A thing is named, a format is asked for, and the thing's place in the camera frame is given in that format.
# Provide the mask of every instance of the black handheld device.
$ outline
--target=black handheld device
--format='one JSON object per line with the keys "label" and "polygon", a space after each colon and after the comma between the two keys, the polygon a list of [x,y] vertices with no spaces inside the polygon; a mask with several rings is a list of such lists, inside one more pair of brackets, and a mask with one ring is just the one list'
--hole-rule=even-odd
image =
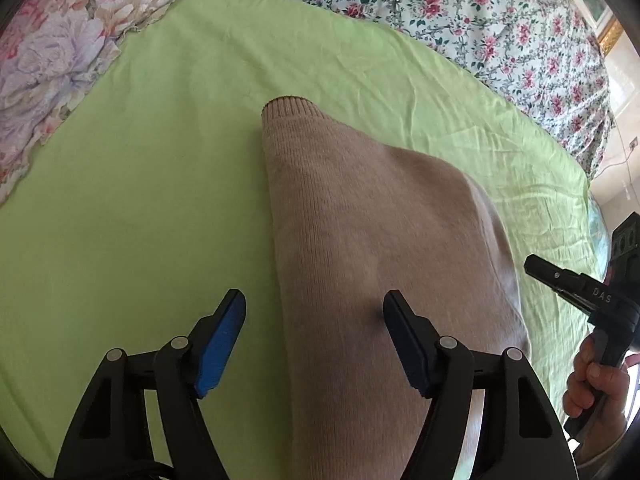
{"label": "black handheld device", "polygon": [[[589,316],[593,325],[594,361],[619,367],[629,349],[640,348],[640,216],[631,213],[613,232],[612,253],[604,283],[584,273],[561,269],[530,254],[525,272],[553,289]],[[606,396],[593,391],[595,402],[577,418],[570,418],[564,430],[582,442],[601,410]]]}

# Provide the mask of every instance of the hand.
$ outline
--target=hand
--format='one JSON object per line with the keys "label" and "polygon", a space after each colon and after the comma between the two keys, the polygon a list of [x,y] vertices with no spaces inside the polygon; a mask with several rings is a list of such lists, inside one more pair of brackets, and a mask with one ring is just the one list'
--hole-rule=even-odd
{"label": "hand", "polygon": [[589,385],[608,395],[598,418],[575,455],[578,463],[586,462],[606,450],[625,431],[624,411],[629,390],[629,375],[626,370],[640,363],[640,354],[635,354],[626,358],[622,368],[602,366],[592,362],[594,354],[593,338],[588,336],[574,358],[574,371],[567,379],[567,391],[562,396],[564,412],[575,418],[594,403]]}

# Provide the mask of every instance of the green fabric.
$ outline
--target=green fabric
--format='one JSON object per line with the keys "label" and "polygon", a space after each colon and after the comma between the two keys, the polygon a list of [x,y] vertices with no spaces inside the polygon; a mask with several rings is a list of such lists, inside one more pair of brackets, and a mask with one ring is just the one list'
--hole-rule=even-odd
{"label": "green fabric", "polygon": [[[486,189],[518,267],[533,365],[560,409],[585,319],[522,263],[535,251],[594,272],[596,260],[584,173],[542,129],[417,41],[290,0],[182,0],[123,50],[0,209],[0,424],[25,457],[52,472],[109,348],[158,348],[237,287],[247,320],[201,406],[231,478],[289,477],[260,144],[262,106],[283,94]],[[152,432],[160,441],[157,416]]]}

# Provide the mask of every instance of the ribbed cuff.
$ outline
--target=ribbed cuff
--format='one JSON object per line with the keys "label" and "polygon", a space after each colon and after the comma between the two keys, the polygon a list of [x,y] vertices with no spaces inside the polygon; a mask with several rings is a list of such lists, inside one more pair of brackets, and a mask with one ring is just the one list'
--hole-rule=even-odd
{"label": "ribbed cuff", "polygon": [[284,96],[269,101],[262,109],[262,123],[290,116],[307,116],[330,119],[311,101],[303,97]]}

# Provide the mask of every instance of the floral fabric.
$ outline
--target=floral fabric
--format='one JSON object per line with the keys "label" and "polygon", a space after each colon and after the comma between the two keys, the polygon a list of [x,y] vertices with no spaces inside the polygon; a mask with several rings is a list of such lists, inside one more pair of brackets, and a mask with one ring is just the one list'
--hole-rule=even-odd
{"label": "floral fabric", "polygon": [[0,37],[0,204],[132,28],[173,0],[25,0]]}
{"label": "floral fabric", "polygon": [[302,0],[386,23],[469,70],[547,130],[588,176],[612,126],[593,31],[570,0]]}

